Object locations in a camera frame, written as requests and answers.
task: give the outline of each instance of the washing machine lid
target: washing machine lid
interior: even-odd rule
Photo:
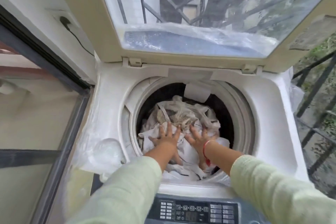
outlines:
[[[65,0],[102,61],[283,72],[336,32],[335,0]]]

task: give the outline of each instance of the control panel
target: control panel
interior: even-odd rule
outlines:
[[[147,218],[182,223],[239,224],[237,202],[205,202],[155,198]]]

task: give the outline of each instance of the glass lid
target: glass lid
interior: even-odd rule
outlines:
[[[127,50],[266,58],[321,0],[105,0]]]

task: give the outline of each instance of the lid hinge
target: lid hinge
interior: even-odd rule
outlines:
[[[242,74],[257,74],[257,75],[259,75],[262,72],[263,72],[263,66],[245,64],[241,68],[241,73]]]
[[[142,62],[140,58],[128,58],[128,64],[131,67],[141,67]]]

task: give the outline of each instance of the white laundry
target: white laundry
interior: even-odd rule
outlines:
[[[198,166],[198,153],[184,138],[184,135],[190,133],[190,124],[193,124],[195,129],[199,133],[202,133],[202,123],[208,128],[209,136],[218,134],[221,125],[216,119],[213,110],[200,104],[191,105],[185,103],[180,96],[174,96],[171,101],[157,103],[148,120],[143,123],[142,132],[139,133],[139,137],[143,138],[143,153],[154,148],[154,144],[149,140],[149,137],[156,138],[159,136],[160,124],[162,124],[166,131],[168,121],[172,123],[173,133],[175,133],[177,126],[181,125],[177,151],[183,165],[168,164],[163,177],[166,179],[188,180],[201,180],[206,178],[215,166],[211,165],[207,170],[201,170]],[[218,137],[216,141],[223,146],[229,147],[230,143],[225,138]]]

